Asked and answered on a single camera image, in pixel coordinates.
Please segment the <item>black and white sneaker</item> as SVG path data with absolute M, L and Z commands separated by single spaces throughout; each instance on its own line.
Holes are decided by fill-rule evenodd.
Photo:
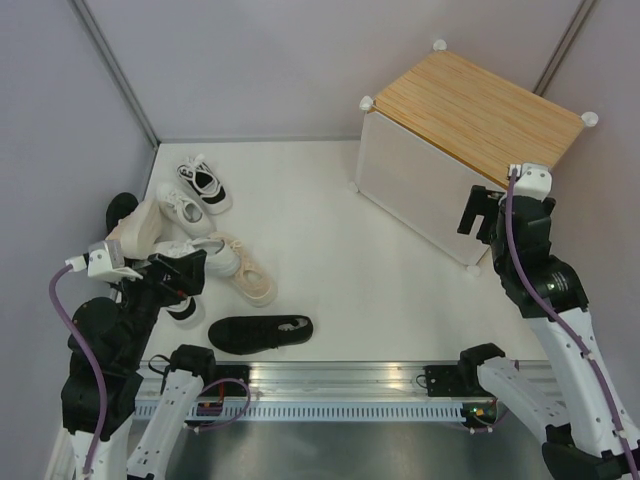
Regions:
M 226 188 L 214 173 L 203 154 L 187 157 L 176 173 L 196 194 L 204 209 L 212 215 L 229 210 L 233 201 Z

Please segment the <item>white translucent cabinet door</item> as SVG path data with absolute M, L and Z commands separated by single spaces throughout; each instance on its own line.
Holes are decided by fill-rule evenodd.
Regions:
M 457 232 L 474 185 L 505 189 L 380 113 L 367 113 L 353 188 L 474 275 L 488 246 Z

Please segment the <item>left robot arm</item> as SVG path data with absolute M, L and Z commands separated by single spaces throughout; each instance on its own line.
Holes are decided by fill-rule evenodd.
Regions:
M 164 370 L 159 403 L 138 445 L 127 449 L 142 357 L 160 311 L 199 295 L 206 253 L 154 254 L 121 281 L 123 299 L 97 297 L 61 316 L 71 332 L 69 376 L 61 392 L 63 427 L 79 479 L 163 479 L 175 443 L 198 396 L 212 393 L 212 350 L 181 345 Z

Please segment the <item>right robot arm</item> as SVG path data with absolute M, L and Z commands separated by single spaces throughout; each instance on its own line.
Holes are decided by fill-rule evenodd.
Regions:
M 563 401 L 550 400 L 493 344 L 460 355 L 459 388 L 500 400 L 536 437 L 555 479 L 639 476 L 639 429 L 610 383 L 588 299 L 575 270 L 551 252 L 552 198 L 538 200 L 474 186 L 458 231 L 490 246 L 507 297 L 535 333 Z

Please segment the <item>white leather sneaker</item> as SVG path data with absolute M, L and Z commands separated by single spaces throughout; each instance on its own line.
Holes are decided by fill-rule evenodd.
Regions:
M 155 195 L 161 213 L 191 238 L 206 237 L 215 231 L 214 223 L 201 206 L 179 187 L 161 183 Z
M 228 278 L 238 272 L 241 259 L 229 243 L 222 239 L 200 238 L 189 241 L 163 241 L 153 252 L 170 258 L 181 258 L 197 250 L 206 252 L 205 270 L 216 277 Z

